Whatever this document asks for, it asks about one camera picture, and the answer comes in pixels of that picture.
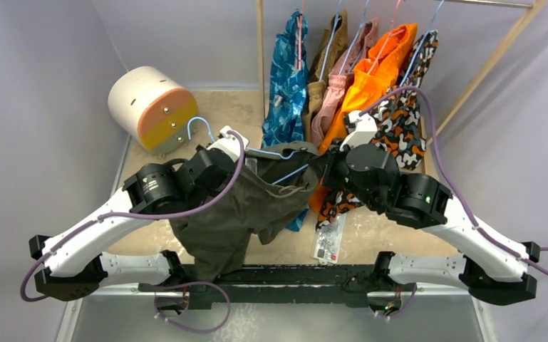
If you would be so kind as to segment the blue hanger of brown shorts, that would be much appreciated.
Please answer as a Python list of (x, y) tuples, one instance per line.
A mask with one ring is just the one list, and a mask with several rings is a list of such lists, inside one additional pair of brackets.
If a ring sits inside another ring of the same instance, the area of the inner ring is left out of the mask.
[(329, 51), (330, 51), (331, 44), (332, 44), (332, 41), (333, 41), (333, 38), (334, 38), (334, 34), (335, 34), (336, 29), (337, 29), (338, 23), (340, 21), (340, 11), (342, 9), (342, 6), (343, 6), (343, 0), (339, 0), (338, 1), (338, 6), (337, 6), (337, 9), (336, 9), (336, 13), (335, 13), (335, 16), (334, 16), (334, 21), (333, 21), (332, 26), (331, 26), (330, 36), (329, 36), (328, 42), (326, 44), (326, 48), (324, 50), (324, 57), (321, 59), (322, 66), (321, 66), (321, 70), (320, 70), (320, 73), (319, 73), (318, 81), (321, 81), (322, 78), (324, 77), (324, 74), (325, 74), (324, 69), (326, 67), (326, 62), (327, 62), (327, 59), (328, 59), (328, 56), (329, 56)]

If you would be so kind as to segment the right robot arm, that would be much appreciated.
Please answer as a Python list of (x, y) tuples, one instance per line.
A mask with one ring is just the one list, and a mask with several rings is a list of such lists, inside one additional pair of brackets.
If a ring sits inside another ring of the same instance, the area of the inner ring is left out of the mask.
[(324, 187), (346, 190), (370, 211), (436, 236), (459, 252), (446, 257), (380, 252), (371, 272), (377, 288), (453, 286), (497, 306), (535, 298), (537, 280), (528, 263), (538, 262), (539, 245), (473, 226), (458, 198), (434, 177), (400, 171), (389, 152), (371, 144), (334, 147), (310, 166)]

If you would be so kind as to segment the round pastel drawer box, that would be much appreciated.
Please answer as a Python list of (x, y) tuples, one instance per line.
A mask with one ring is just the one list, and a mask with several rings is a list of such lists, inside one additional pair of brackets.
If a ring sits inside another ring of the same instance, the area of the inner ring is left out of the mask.
[(172, 152), (187, 141), (189, 120), (199, 112), (188, 89), (152, 66), (121, 76), (110, 89), (108, 108), (114, 120), (154, 155)]

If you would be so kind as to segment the blue patterned shorts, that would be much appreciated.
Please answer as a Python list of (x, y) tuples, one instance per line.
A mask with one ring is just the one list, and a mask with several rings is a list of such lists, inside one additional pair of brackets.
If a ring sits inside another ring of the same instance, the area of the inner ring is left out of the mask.
[(295, 72), (296, 10), (276, 35), (269, 73), (268, 113), (262, 124), (262, 149), (281, 147), (284, 143), (301, 143), (303, 148), (314, 146), (305, 141), (301, 120), (306, 105), (309, 68), (306, 65), (304, 40), (309, 32), (307, 19), (303, 23), (302, 69)]

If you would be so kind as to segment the pink hanger of orange shorts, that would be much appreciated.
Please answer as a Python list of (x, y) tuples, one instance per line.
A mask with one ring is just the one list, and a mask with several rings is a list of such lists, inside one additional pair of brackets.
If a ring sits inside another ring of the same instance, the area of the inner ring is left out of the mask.
[(393, 17), (392, 17), (391, 22), (390, 22), (389, 31), (386, 34), (385, 40), (383, 41), (383, 45), (380, 47), (376, 57), (374, 58), (373, 64), (371, 65), (370, 69), (368, 70), (368, 75), (372, 74), (372, 72), (376, 69), (377, 65), (379, 64), (380, 58), (383, 54), (383, 51), (384, 51), (387, 43), (389, 42), (389, 40), (392, 36), (392, 30), (394, 29), (395, 22), (396, 22), (396, 19), (397, 19), (397, 16), (398, 16), (398, 11), (399, 11), (399, 8), (401, 6), (401, 3), (402, 3), (402, 0), (397, 0), (396, 1), (396, 5), (395, 5), (394, 11), (393, 11)]

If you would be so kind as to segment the pink shorts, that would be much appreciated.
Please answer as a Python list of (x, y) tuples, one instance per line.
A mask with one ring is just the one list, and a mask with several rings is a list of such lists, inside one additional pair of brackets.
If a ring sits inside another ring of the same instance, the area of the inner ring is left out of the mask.
[[(346, 91), (353, 84), (353, 67), (358, 61), (366, 57), (368, 49), (376, 43), (378, 39), (378, 24), (379, 20), (377, 18), (372, 18), (365, 22), (361, 34), (348, 57), (344, 73), (338, 75), (348, 47), (332, 68), (329, 74), (328, 87), (324, 93), (323, 105), (311, 121), (312, 139), (310, 143), (313, 143), (315, 146), (320, 146), (324, 141), (326, 134), (330, 131), (336, 111), (340, 108), (345, 98)], [(353, 38), (348, 37), (348, 46), (352, 40)]]

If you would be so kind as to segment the camouflage orange black shorts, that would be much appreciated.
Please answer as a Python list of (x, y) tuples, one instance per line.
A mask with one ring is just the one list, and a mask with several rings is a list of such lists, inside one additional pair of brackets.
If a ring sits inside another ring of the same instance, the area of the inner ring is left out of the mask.
[[(396, 84), (392, 85), (386, 94), (400, 87), (399, 84), (413, 57), (413, 49), (418, 46), (422, 36), (416, 35), (412, 51), (400, 68)], [(418, 52), (418, 57), (405, 86), (419, 87), (421, 85), (438, 49), (438, 44), (438, 31), (431, 30)], [(378, 132), (371, 143), (392, 154), (400, 168), (415, 170), (423, 160), (426, 151), (426, 142), (420, 135), (420, 103), (417, 95), (407, 91), (394, 95), (372, 109), (369, 115), (378, 126)]]

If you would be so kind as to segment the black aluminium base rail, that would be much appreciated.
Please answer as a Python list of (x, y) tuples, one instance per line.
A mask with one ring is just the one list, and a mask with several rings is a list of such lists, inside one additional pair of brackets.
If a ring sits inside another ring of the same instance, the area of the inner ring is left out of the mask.
[(99, 256), (75, 276), (45, 276), (36, 282), (43, 294), (72, 301), (107, 286), (137, 283), (140, 291), (189, 291), (190, 309), (210, 309), (213, 303), (345, 304), (385, 310), (368, 299), (371, 292), (405, 291), (414, 294), (414, 281), (405, 284), (374, 265), (246, 265), (217, 277), (199, 281), (194, 264), (182, 265), (176, 254), (154, 258)]

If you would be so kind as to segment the light blue hanger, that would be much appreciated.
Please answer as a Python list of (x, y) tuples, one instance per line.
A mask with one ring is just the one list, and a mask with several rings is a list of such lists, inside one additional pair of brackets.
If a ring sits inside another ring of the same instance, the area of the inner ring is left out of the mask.
[[(205, 118), (200, 117), (198, 115), (193, 117), (193, 118), (190, 118), (189, 121), (187, 122), (187, 139), (188, 140), (190, 140), (192, 138), (192, 135), (197, 132), (197, 127), (196, 127), (196, 125), (193, 124), (193, 122), (196, 121), (196, 120), (199, 120), (199, 121), (201, 121), (205, 124), (205, 126), (207, 127), (207, 132), (208, 132), (208, 135), (210, 137), (210, 140), (213, 143), (215, 143), (217, 140), (219, 140), (219, 138), (216, 138), (214, 136), (213, 130), (211, 129), (211, 126), (210, 126), (209, 122)], [(298, 152), (298, 150), (294, 150), (294, 151), (291, 151), (288, 155), (285, 155), (285, 154), (280, 153), (280, 152), (272, 152), (272, 151), (261, 150), (261, 149), (256, 149), (256, 148), (250, 147), (249, 143), (247, 143), (247, 142), (244, 143), (244, 149), (246, 151), (256, 152), (261, 157), (264, 157), (265, 155), (275, 156), (279, 160), (290, 160), (291, 157), (293, 157)], [(308, 165), (304, 164), (301, 167), (296, 168), (295, 170), (289, 172), (285, 176), (283, 176), (283, 177), (279, 178), (278, 180), (274, 181), (274, 184), (277, 185), (279, 183), (284, 182), (285, 180), (289, 179), (290, 177), (292, 177), (294, 175), (297, 175), (300, 172), (306, 170), (307, 167), (308, 167)]]

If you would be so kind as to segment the brown shorts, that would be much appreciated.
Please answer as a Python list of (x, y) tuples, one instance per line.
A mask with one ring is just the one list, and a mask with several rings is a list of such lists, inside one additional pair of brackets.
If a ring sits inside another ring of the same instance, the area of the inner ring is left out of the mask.
[(309, 68), (309, 77), (306, 88), (306, 105), (301, 120), (304, 129), (305, 141), (311, 142), (311, 121), (317, 114), (324, 101), (324, 93), (328, 87), (329, 74), (336, 61), (348, 47), (348, 14), (342, 9), (334, 14), (328, 28), (321, 34), (319, 46)]

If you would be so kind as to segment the blue hanger of camouflage shorts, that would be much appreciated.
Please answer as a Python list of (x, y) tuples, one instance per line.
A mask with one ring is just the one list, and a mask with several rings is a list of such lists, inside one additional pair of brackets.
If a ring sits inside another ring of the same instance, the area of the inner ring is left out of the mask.
[(445, 0), (440, 0), (440, 3), (438, 4), (437, 9), (435, 10), (435, 13), (433, 14), (433, 16), (432, 16), (432, 18), (431, 18), (431, 20), (428, 24), (427, 30), (423, 34), (422, 38), (419, 40), (418, 46), (413, 49), (413, 52), (414, 52), (413, 57), (411, 58), (410, 63), (408, 64), (408, 67), (407, 67), (406, 72), (404, 74), (404, 77), (403, 77), (402, 81), (399, 84), (400, 87), (405, 85), (405, 83), (408, 79), (408, 76), (411, 74), (412, 68), (415, 64), (415, 61), (416, 61), (417, 57), (418, 57), (418, 52), (421, 49), (421, 47), (423, 46), (425, 38), (427, 38), (430, 31), (432, 30), (433, 24), (435, 23), (435, 20), (436, 20), (438, 14), (440, 12), (440, 9), (441, 9), (441, 7), (443, 6), (444, 3), (445, 3)]

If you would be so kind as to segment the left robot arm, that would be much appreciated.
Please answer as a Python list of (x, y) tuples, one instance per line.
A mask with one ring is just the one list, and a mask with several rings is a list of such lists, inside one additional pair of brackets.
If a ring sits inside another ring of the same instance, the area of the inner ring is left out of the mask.
[(19, 288), (23, 301), (74, 301), (97, 289), (140, 283), (176, 291), (185, 270), (176, 252), (148, 256), (107, 253), (113, 243), (161, 219), (180, 219), (213, 207), (239, 178), (243, 147), (218, 142), (199, 147), (189, 159), (148, 163), (110, 199), (65, 232), (29, 240), (33, 266)]

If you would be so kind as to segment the wooden clothes rack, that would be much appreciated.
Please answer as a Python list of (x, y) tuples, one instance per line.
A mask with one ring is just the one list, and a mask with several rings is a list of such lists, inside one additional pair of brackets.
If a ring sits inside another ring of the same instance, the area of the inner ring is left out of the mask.
[[(432, 136), (438, 135), (453, 119), (454, 115), (461, 109), (466, 103), (469, 97), (475, 92), (481, 82), (497, 65), (500, 59), (506, 54), (509, 48), (521, 35), (521, 33), (528, 27), (531, 21), (539, 14), (539, 12), (547, 4), (545, 0), (535, 0), (530, 4), (520, 2), (508, 2), (508, 1), (461, 1), (461, 4), (468, 4), (472, 6), (491, 6), (499, 8), (509, 8), (523, 10), (523, 14), (515, 22), (512, 28), (507, 32), (502, 41), (497, 45), (495, 50), (489, 55), (479, 71), (475, 74), (472, 80), (468, 83), (462, 94), (457, 98), (450, 111), (445, 115), (442, 122), (431, 133)], [(259, 71), (259, 91), (262, 95), (262, 113), (263, 116), (267, 116), (267, 104), (266, 100), (266, 81), (265, 81), (265, 67), (264, 67), (264, 2), (256, 2), (256, 15), (257, 15), (257, 64)]]

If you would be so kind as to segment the white printed tag card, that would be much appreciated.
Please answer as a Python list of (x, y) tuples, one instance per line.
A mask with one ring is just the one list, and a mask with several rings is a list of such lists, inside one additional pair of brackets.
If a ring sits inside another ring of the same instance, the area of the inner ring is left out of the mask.
[(345, 223), (346, 214), (340, 214), (316, 232), (313, 258), (320, 264), (338, 263)]

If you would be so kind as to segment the olive green shorts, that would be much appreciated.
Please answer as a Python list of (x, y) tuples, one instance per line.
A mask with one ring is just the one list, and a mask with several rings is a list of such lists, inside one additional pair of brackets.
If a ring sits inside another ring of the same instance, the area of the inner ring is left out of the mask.
[(308, 167), (282, 183), (274, 181), (318, 157), (317, 148), (291, 142), (264, 150), (298, 152), (290, 160), (279, 160), (248, 151), (237, 181), (220, 201), (198, 214), (171, 220), (173, 234), (194, 258), (196, 279), (213, 281), (240, 269), (252, 235), (269, 244), (282, 230), (302, 223), (319, 182), (317, 174)]

